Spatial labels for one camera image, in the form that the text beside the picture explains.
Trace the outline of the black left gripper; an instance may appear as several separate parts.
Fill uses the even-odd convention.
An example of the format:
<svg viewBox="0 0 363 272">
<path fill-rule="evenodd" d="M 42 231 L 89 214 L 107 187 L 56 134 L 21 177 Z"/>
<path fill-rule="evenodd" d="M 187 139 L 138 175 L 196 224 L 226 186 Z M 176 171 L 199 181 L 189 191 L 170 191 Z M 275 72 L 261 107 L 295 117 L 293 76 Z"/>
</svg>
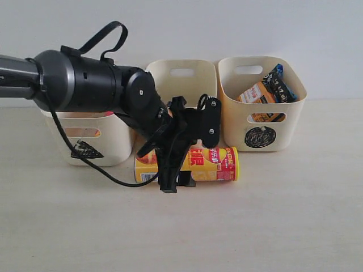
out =
<svg viewBox="0 0 363 272">
<path fill-rule="evenodd" d="M 177 192 L 177 176 L 178 186 L 196 187 L 191 171 L 180 171 L 188 150 L 199 139 L 193 123 L 199 116 L 199 109 L 188 108 L 186 104 L 183 96 L 173 97 L 168 103 L 167 111 L 158 114 L 162 123 L 137 152 L 138 160 L 143 160 L 152 151 L 155 152 L 158 184 L 164 193 Z"/>
</svg>

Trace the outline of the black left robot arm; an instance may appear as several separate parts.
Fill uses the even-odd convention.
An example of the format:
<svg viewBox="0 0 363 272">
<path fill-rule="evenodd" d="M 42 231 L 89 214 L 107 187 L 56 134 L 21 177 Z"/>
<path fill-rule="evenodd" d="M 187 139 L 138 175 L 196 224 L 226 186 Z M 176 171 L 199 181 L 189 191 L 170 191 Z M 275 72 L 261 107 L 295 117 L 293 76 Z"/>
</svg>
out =
<svg viewBox="0 0 363 272">
<path fill-rule="evenodd" d="M 188 130 L 200 110 L 187 108 L 182 96 L 165 104 L 152 75 L 139 67 L 83 57 L 66 46 L 33 58 L 1 56 L 1 97 L 34 101 L 56 126 L 61 125 L 60 112 L 112 112 L 146 138 L 139 156 L 155 150 L 158 172 L 153 179 L 161 191 L 176 193 L 178 186 L 195 185 L 182 165 L 196 142 Z"/>
</svg>

